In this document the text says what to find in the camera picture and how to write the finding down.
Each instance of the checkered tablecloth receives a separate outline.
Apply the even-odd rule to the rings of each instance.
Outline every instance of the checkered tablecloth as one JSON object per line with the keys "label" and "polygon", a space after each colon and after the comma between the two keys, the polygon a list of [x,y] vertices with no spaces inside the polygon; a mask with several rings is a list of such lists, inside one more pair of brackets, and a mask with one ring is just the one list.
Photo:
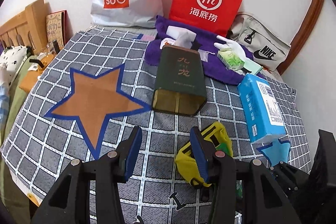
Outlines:
{"label": "checkered tablecloth", "polygon": [[[28,95],[14,123],[11,134],[1,148],[2,156],[14,176],[30,192],[43,199],[62,170],[74,158],[92,160],[76,121],[46,118],[44,114],[70,93],[69,69],[99,75],[125,63],[122,90],[148,104],[151,103],[157,67],[144,62],[148,41],[137,33],[105,28],[91,28],[76,33],[44,71]],[[295,105],[296,91],[286,84],[267,79],[283,112],[291,142],[289,163],[310,171],[310,156],[303,124]],[[100,155],[114,150],[128,138],[133,126],[143,131],[143,140],[133,176],[119,185],[121,205],[126,223],[141,216],[145,224],[206,223],[210,211],[208,202],[200,200],[195,190],[179,175],[174,164],[178,150],[189,141],[189,130],[200,129],[220,121],[232,139],[234,158],[250,161],[266,158],[256,150],[261,144],[251,144],[245,115],[237,87],[206,78],[208,102],[195,117],[180,117],[158,112],[145,112],[110,119]],[[176,210],[169,196],[186,206]],[[90,218],[95,217],[95,184],[90,190]]]}

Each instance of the yellow bag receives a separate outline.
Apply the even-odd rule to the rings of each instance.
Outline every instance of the yellow bag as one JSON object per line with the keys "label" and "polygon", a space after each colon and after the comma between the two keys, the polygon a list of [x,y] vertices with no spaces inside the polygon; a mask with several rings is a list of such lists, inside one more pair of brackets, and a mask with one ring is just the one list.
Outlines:
{"label": "yellow bag", "polygon": [[[233,156],[232,141],[227,135],[224,125],[220,122],[214,122],[201,131],[203,138],[207,141],[211,141],[215,147],[225,143],[230,156]],[[188,142],[184,145],[176,155],[175,163],[180,175],[195,188],[201,186],[209,187],[211,184],[207,184],[201,178],[194,155],[191,149],[191,144]]]}

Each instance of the blue gripper pad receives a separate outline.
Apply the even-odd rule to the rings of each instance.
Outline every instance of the blue gripper pad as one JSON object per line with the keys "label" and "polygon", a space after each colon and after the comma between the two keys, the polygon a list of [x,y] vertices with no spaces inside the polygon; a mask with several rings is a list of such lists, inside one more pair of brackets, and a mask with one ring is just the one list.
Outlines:
{"label": "blue gripper pad", "polygon": [[135,163],[136,163],[137,158],[138,158],[141,143],[142,143],[142,130],[139,127],[138,131],[136,132],[134,141],[131,145],[131,148],[129,150],[129,153],[128,153],[128,155],[126,157],[126,160],[125,160],[125,165],[126,165],[125,180],[126,181],[128,181],[128,179],[133,174]]}
{"label": "blue gripper pad", "polygon": [[205,158],[204,152],[201,148],[201,145],[196,137],[196,133],[191,128],[190,130],[190,144],[193,150],[193,154],[196,160],[198,172],[204,182],[208,182],[209,174],[208,174],[208,161]]}

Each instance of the orange star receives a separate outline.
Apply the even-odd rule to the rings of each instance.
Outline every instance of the orange star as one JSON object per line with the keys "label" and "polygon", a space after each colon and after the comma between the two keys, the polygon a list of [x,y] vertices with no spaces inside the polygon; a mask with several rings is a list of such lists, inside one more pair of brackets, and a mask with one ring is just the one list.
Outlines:
{"label": "orange star", "polygon": [[121,90],[125,64],[99,76],[70,69],[71,93],[46,117],[76,120],[93,157],[99,158],[109,119],[149,111],[151,107]]}

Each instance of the beige nike bag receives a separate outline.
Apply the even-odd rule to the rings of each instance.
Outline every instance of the beige nike bag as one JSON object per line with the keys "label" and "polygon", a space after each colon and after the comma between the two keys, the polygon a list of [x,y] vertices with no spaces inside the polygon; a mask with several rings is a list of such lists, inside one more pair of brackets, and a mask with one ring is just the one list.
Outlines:
{"label": "beige nike bag", "polygon": [[231,39],[244,45],[253,53],[258,64],[275,70],[283,62],[291,48],[278,35],[265,27],[253,14],[239,12],[231,26]]}

